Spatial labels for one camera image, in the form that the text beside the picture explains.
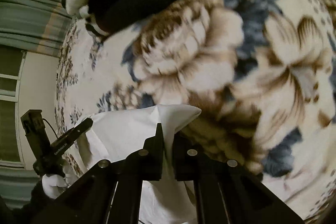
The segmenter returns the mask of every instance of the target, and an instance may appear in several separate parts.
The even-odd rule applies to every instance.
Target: window frame
[[[16,80],[15,97],[7,96],[7,95],[0,95],[0,100],[15,102],[15,132],[16,132],[17,149],[18,149],[19,157],[20,157],[20,162],[0,160],[0,167],[2,168],[25,169],[26,167],[24,159],[23,159],[22,149],[21,149],[20,132],[19,132],[20,119],[19,119],[19,112],[18,112],[18,98],[19,98],[19,93],[20,93],[21,75],[22,75],[23,66],[26,60],[26,54],[27,54],[26,51],[22,51],[22,59],[21,59],[18,76],[0,74],[0,78]]]

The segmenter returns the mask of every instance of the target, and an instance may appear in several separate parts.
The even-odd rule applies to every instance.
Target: floral blanket
[[[57,74],[58,133],[81,115],[190,104],[183,133],[235,159],[307,223],[336,183],[335,38],[318,0],[178,0],[110,37],[84,20],[66,35]],[[77,175],[82,168],[66,158]]]

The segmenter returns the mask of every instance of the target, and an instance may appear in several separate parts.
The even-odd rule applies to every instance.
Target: white glove
[[[46,174],[42,177],[43,191],[49,198],[58,198],[77,180],[77,176],[67,161],[63,160],[62,166],[65,178],[55,174]]]

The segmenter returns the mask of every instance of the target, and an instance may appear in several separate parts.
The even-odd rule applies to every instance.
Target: silver bolt
[[[100,162],[98,162],[98,166],[100,168],[105,168],[107,166],[109,166],[110,162],[108,160],[101,160]]]
[[[195,150],[195,149],[189,149],[189,150],[187,151],[187,154],[188,154],[189,156],[196,156],[196,155],[197,155],[197,150]]]
[[[149,152],[146,149],[140,149],[138,153],[140,156],[147,156]]]
[[[236,167],[238,165],[238,162],[236,162],[235,160],[228,160],[226,163],[230,167]]]

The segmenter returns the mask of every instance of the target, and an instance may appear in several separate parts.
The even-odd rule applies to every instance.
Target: beige wall
[[[18,97],[18,114],[21,117],[29,109],[41,109],[42,116],[56,129],[54,117],[54,97],[56,92],[56,70],[58,58],[28,52],[22,69]],[[56,138],[46,124],[49,140]],[[27,170],[33,168],[35,157],[25,137],[19,121],[19,136],[23,159]]]

